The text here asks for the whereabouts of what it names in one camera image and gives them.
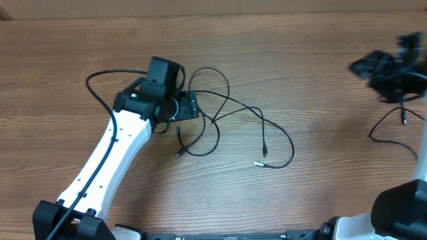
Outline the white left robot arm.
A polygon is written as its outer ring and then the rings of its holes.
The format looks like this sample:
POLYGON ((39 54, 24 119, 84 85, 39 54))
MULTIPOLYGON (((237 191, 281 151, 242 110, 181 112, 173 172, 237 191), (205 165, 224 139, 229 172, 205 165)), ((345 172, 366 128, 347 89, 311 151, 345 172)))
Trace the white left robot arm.
POLYGON ((108 227, 116 191, 139 150, 160 123, 195 119, 195 93, 177 82, 184 66, 152 57, 147 71, 108 107, 109 123, 97 147, 75 180, 56 202, 40 201, 33 212, 36 240, 146 239, 145 232, 127 225, 108 227))

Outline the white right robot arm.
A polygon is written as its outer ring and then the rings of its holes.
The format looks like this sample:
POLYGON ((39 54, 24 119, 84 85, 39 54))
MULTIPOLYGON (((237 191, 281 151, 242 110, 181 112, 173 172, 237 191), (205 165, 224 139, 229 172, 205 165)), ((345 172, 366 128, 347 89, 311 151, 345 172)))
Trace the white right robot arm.
MULTIPOLYGON (((426 62, 419 61, 421 47, 402 47, 397 55, 375 50, 353 62, 349 69, 406 117, 404 104, 426 97, 426 62)), ((426 142, 415 157, 409 181, 381 192, 371 210, 353 217, 335 216, 306 239, 425 239, 426 142)))

